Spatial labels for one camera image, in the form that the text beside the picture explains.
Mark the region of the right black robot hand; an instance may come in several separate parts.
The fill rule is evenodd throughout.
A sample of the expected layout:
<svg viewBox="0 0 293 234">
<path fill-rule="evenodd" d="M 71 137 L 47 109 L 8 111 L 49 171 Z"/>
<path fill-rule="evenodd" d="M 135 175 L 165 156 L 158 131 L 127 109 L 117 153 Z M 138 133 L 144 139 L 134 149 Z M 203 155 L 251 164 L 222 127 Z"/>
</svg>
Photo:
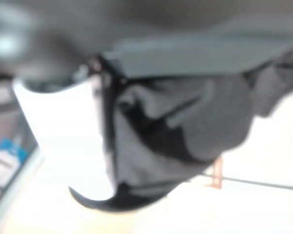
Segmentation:
<svg viewBox="0 0 293 234">
<path fill-rule="evenodd" d="M 83 206 L 161 199 L 293 92 L 293 35 L 171 32 L 92 0 L 0 0 L 0 80 Z"/>
</svg>

